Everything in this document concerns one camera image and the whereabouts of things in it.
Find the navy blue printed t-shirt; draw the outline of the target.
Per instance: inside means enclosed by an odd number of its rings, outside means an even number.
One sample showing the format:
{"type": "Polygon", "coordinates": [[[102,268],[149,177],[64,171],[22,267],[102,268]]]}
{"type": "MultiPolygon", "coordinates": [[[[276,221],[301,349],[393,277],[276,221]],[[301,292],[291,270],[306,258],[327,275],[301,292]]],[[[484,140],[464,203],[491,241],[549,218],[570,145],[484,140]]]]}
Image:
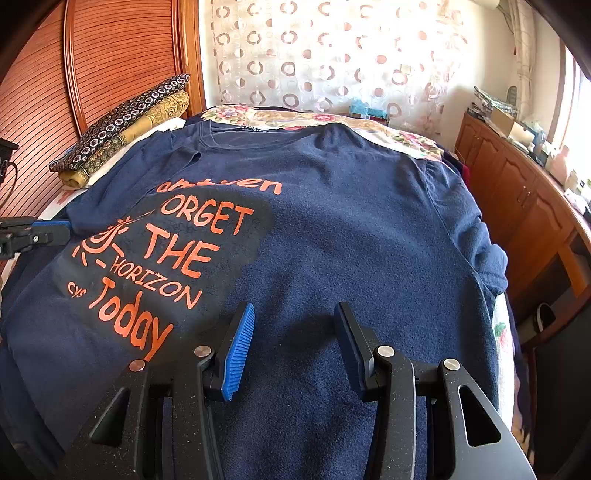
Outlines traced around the navy blue printed t-shirt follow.
{"type": "Polygon", "coordinates": [[[70,242],[23,254],[2,292],[1,420],[46,470],[132,361],[191,353],[242,301],[256,310],[245,374],[214,407],[229,479],[363,475],[375,410],[349,387],[339,302],[498,397],[507,258],[443,163],[335,123],[190,120],[134,145],[66,217],[70,242]]]}

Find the white flower bed sheet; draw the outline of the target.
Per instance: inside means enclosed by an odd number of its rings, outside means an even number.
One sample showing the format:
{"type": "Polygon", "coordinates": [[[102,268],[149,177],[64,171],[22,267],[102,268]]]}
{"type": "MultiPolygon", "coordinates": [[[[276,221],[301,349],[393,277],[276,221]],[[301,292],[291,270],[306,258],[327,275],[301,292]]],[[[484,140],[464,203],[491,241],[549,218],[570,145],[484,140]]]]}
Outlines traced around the white flower bed sheet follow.
{"type": "MultiPolygon", "coordinates": [[[[87,192],[87,189],[61,189],[57,196],[42,211],[42,220],[51,220],[70,202],[87,192]]],[[[510,315],[505,294],[496,297],[492,315],[492,327],[498,360],[498,412],[506,426],[511,429],[515,406],[514,341],[510,328],[510,315]]]]}

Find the yellow gold folded blanket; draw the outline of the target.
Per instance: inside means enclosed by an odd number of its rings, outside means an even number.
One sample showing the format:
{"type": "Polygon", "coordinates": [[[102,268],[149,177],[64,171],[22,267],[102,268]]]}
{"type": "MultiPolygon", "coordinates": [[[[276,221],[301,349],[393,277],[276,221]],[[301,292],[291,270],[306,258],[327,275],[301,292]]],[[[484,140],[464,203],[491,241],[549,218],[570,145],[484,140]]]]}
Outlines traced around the yellow gold folded blanket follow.
{"type": "Polygon", "coordinates": [[[181,118],[188,106],[189,96],[184,90],[164,98],[104,147],[100,147],[79,169],[58,173],[59,179],[69,189],[83,189],[89,178],[122,147],[171,118],[181,118]]]}

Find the dark circle-patterned folded blanket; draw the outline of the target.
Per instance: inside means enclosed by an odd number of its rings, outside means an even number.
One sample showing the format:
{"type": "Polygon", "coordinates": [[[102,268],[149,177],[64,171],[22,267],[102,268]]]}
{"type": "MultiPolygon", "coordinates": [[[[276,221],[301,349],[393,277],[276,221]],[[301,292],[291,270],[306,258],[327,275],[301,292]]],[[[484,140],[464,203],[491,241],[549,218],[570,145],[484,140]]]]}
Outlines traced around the dark circle-patterned folded blanket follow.
{"type": "Polygon", "coordinates": [[[104,147],[108,141],[113,140],[164,98],[183,90],[189,81],[190,74],[172,76],[140,95],[122,102],[92,124],[79,141],[60,158],[53,160],[48,165],[49,170],[60,173],[79,169],[100,147],[104,147]]]}

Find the wooden slatted wardrobe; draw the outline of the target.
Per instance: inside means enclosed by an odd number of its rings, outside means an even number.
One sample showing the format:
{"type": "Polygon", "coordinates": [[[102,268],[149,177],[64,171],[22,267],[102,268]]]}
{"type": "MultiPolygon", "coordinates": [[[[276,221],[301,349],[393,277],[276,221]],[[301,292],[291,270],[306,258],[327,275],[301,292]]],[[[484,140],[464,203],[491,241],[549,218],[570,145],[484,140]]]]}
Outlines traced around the wooden slatted wardrobe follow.
{"type": "Polygon", "coordinates": [[[44,1],[18,43],[2,41],[1,136],[17,144],[4,216],[36,216],[61,182],[48,164],[101,116],[187,73],[188,112],[205,107],[197,1],[44,1]]]}

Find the floral quilt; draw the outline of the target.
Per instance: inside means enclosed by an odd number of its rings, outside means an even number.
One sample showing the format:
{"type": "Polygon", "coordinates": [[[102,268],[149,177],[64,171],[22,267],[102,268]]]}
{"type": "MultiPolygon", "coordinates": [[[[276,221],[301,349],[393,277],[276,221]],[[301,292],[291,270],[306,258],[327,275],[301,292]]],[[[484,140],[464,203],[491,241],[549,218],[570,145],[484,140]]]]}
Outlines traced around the floral quilt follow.
{"type": "Polygon", "coordinates": [[[430,138],[397,130],[370,119],[329,113],[263,110],[242,105],[221,105],[201,114],[204,120],[256,130],[303,130],[308,127],[339,124],[353,130],[370,143],[407,154],[416,159],[442,162],[444,150],[430,138]]]}

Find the wooden side cabinet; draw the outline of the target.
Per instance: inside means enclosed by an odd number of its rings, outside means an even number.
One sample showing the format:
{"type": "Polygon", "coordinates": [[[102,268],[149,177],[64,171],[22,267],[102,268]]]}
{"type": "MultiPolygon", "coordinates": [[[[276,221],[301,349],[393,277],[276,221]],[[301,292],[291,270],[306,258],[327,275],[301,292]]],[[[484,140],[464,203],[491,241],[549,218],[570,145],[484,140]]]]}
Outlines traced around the wooden side cabinet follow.
{"type": "Polygon", "coordinates": [[[559,301],[556,319],[523,342],[532,350],[590,304],[590,227],[539,165],[487,123],[463,116],[455,152],[492,240],[508,256],[508,296],[518,324],[541,303],[559,301]]]}

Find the clutter on cabinet top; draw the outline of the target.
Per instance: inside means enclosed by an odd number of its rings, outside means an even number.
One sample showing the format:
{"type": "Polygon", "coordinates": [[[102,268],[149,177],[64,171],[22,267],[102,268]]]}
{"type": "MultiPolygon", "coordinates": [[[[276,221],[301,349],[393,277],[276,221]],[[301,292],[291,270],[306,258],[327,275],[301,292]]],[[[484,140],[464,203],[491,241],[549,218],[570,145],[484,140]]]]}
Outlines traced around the clutter on cabinet top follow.
{"type": "Polygon", "coordinates": [[[516,107],[474,88],[456,139],[455,153],[470,171],[469,188],[485,221],[518,220],[532,194],[542,187],[534,173],[538,165],[583,212],[590,203],[590,182],[567,172],[566,151],[556,154],[545,132],[516,119],[516,107]]]}

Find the blue tissue pack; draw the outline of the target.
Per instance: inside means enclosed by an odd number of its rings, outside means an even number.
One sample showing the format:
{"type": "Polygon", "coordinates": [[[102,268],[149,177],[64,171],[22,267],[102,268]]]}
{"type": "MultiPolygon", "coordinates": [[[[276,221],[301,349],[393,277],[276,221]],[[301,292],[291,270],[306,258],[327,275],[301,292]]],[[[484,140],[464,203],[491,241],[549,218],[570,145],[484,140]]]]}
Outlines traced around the blue tissue pack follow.
{"type": "Polygon", "coordinates": [[[374,107],[360,99],[353,99],[349,104],[349,116],[356,119],[373,120],[384,125],[389,123],[389,114],[383,110],[374,107]]]}

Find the white circle-patterned curtain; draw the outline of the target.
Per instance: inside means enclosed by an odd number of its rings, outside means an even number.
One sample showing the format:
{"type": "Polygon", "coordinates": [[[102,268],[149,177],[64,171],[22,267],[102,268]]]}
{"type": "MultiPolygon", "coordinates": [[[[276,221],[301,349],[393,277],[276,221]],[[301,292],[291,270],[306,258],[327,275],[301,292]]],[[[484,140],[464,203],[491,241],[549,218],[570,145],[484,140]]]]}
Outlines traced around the white circle-patterned curtain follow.
{"type": "Polygon", "coordinates": [[[217,100],[346,113],[435,139],[467,44],[459,1],[211,1],[217,100]]]}

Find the window with wooden frame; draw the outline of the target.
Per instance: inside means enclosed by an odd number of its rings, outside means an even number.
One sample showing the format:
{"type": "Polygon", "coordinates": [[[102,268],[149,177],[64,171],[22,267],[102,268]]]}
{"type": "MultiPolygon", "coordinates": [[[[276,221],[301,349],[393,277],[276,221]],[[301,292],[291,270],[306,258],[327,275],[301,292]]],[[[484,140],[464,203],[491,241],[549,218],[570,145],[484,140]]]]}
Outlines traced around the window with wooden frame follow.
{"type": "Polygon", "coordinates": [[[557,106],[551,123],[556,154],[567,147],[567,172],[590,181],[590,79],[563,41],[560,41],[557,106]]]}

